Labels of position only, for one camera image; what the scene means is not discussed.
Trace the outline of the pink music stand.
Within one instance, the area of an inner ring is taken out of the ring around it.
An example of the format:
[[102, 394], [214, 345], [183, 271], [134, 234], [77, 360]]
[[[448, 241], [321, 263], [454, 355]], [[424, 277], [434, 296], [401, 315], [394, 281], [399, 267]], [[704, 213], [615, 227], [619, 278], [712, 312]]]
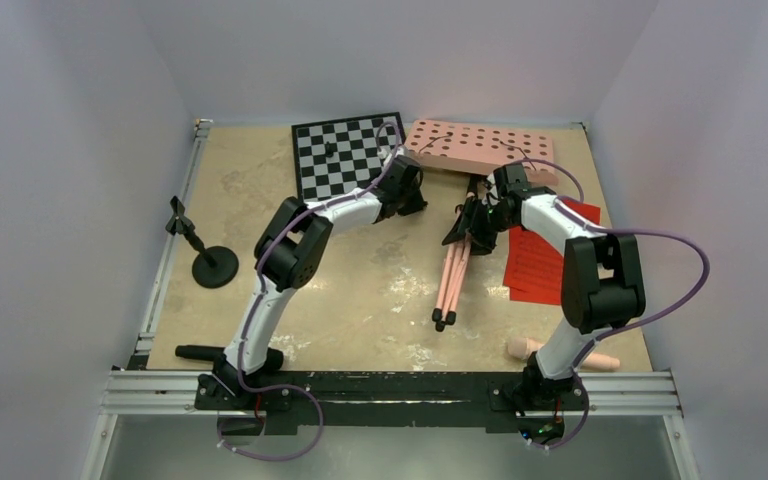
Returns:
[[[552, 187], [559, 184], [549, 166], [538, 165], [540, 160], [553, 158], [552, 140], [523, 128], [420, 119], [410, 128], [406, 145], [413, 158], [425, 168], [468, 174], [464, 201], [470, 198], [482, 201], [482, 189], [493, 171], [522, 158], [528, 159], [525, 170], [530, 183]], [[493, 251], [473, 249], [468, 234], [464, 240], [445, 247], [442, 278], [432, 311], [432, 322], [439, 332], [456, 322], [469, 259]]]

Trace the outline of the black white chessboard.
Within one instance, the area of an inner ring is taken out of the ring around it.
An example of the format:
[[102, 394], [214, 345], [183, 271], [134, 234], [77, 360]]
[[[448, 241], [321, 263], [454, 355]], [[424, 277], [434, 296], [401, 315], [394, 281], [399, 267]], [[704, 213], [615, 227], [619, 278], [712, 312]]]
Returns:
[[[297, 196], [318, 202], [365, 187], [382, 169], [381, 147], [405, 139], [398, 112], [296, 124], [290, 130]], [[326, 158], [324, 145], [335, 145]]]

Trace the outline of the red sheet music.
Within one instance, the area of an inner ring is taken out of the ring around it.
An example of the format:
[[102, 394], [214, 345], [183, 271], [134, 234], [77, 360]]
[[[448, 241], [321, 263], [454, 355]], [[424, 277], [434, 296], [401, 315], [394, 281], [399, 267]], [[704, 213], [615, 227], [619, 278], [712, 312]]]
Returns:
[[584, 232], [581, 224], [585, 221], [597, 224], [600, 217], [601, 210], [595, 205], [541, 196], [526, 203], [524, 216], [525, 224], [537, 230], [531, 231], [520, 226], [512, 229], [520, 228], [536, 233], [562, 256], [566, 240]]
[[539, 235], [520, 228], [508, 231], [509, 250], [503, 285], [509, 299], [543, 305], [561, 303], [562, 256]]

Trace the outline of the pink microphone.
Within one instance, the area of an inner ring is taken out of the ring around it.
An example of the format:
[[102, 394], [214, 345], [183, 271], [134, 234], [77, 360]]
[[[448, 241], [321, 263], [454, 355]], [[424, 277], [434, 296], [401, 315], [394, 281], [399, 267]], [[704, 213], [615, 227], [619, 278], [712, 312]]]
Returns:
[[[547, 360], [548, 365], [553, 370], [557, 370], [569, 366], [578, 355], [581, 347], [575, 342], [570, 346], [562, 342], [560, 346], [549, 345], [546, 347], [543, 343], [532, 338], [511, 337], [506, 341], [506, 349], [509, 356], [521, 360], [527, 360], [532, 354], [544, 350], [542, 359]], [[589, 353], [578, 364], [578, 367], [601, 372], [618, 371], [620, 366], [619, 359], [599, 353]]]

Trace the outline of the black microphone stand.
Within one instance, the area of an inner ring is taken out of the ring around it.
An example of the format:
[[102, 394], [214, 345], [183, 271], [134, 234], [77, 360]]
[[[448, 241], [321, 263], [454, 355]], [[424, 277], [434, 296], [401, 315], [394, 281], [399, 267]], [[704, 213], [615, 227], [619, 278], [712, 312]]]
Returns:
[[221, 288], [230, 283], [239, 270], [239, 259], [224, 246], [206, 247], [196, 233], [194, 223], [185, 215], [185, 206], [177, 197], [170, 199], [172, 215], [165, 225], [171, 236], [182, 236], [196, 252], [191, 274], [195, 282], [207, 289]]

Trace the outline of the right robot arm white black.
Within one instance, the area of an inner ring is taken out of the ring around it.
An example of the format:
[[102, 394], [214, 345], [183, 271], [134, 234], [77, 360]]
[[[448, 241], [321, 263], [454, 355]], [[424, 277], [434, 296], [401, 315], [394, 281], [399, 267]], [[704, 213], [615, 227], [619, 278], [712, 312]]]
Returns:
[[487, 255], [497, 236], [514, 227], [537, 234], [562, 257], [562, 320], [548, 342], [532, 353], [514, 395], [544, 407], [575, 387], [577, 368], [600, 335], [642, 315], [646, 306], [637, 239], [609, 233], [567, 208], [552, 189], [535, 186], [519, 162], [496, 168], [481, 199], [464, 201], [443, 239], [464, 240]]

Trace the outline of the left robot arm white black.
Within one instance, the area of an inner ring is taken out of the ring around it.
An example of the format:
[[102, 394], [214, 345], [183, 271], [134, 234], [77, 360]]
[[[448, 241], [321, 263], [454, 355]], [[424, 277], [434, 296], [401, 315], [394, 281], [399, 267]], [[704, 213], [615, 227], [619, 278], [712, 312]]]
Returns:
[[214, 361], [219, 395], [232, 408], [257, 399], [258, 382], [269, 344], [289, 301], [317, 273], [330, 239], [350, 229], [373, 225], [394, 215], [425, 208], [423, 170], [398, 148], [367, 186], [324, 201], [285, 199], [256, 244], [255, 282], [250, 301], [232, 341]]

